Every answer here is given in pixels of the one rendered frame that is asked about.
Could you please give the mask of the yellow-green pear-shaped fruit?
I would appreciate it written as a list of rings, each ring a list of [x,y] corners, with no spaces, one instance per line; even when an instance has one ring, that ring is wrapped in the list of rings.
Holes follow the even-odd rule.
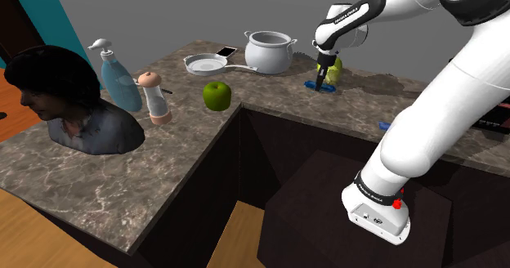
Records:
[[[335,87],[342,75],[342,61],[336,56],[334,64],[329,66],[326,71],[321,73],[320,64],[317,64],[316,70],[318,72],[318,77],[316,80],[317,85],[331,85]]]

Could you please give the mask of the flat blue tool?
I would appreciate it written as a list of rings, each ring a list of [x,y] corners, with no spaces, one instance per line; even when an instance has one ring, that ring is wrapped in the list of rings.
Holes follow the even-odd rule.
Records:
[[[320,88],[318,88],[316,86],[316,82],[315,81],[305,81],[304,82],[304,86],[313,90],[313,91],[318,91],[318,92],[327,92],[327,93],[333,93],[333,92],[336,92],[336,87],[333,86],[333,85],[329,85],[329,84],[326,84],[326,83],[322,83]]]

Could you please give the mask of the grey cooking pot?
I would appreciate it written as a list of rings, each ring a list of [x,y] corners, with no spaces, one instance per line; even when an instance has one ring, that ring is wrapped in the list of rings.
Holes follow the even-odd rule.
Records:
[[[297,39],[275,31],[245,31],[248,43],[244,50],[245,62],[257,67],[260,74],[281,74],[293,61],[293,44]]]

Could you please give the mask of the green apple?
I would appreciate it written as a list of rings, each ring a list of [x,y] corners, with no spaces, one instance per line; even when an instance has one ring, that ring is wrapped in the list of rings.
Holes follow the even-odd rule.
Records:
[[[210,82],[203,89],[206,107],[212,111],[223,111],[230,107],[231,89],[223,82]]]

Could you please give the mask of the grey frying pan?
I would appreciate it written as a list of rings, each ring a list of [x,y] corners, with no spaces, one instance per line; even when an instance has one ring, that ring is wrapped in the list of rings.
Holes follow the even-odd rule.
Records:
[[[200,53],[183,59],[186,70],[197,76],[213,76],[222,74],[227,68],[243,68],[258,71],[257,67],[248,65],[229,65],[224,56],[216,53]]]

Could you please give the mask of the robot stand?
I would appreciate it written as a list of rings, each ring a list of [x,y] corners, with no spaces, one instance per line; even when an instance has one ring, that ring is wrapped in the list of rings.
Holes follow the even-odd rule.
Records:
[[[342,189],[362,164],[317,150],[267,202],[257,257],[266,268],[441,268],[451,202],[409,181],[411,226],[395,246],[350,222]]]

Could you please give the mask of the pink glass pepper grinder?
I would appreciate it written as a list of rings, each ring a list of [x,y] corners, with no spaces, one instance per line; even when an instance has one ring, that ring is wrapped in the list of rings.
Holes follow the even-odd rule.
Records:
[[[143,87],[151,121],[156,125],[164,125],[172,120],[172,113],[159,86],[161,81],[161,77],[153,72],[143,73],[137,79],[137,83]]]

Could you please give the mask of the dark book with red stripes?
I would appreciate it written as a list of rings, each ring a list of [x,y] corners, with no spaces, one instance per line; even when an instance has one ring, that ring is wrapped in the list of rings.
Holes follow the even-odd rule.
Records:
[[[510,134],[510,96],[482,116],[473,127]]]

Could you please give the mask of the blue soap dispenser bottle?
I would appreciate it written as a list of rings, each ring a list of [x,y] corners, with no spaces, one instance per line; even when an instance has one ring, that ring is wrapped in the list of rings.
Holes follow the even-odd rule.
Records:
[[[130,73],[110,50],[111,46],[111,41],[99,38],[88,49],[101,49],[101,59],[103,60],[101,77],[114,103],[126,111],[137,112],[142,107],[141,95]]]

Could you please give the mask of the dark-haired human bust figure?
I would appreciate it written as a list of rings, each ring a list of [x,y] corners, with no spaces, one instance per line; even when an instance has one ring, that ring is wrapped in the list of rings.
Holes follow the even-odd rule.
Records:
[[[60,145],[92,155],[125,154],[145,141],[130,113],[101,98],[94,69],[71,50],[43,45],[21,51],[7,63],[4,78]]]

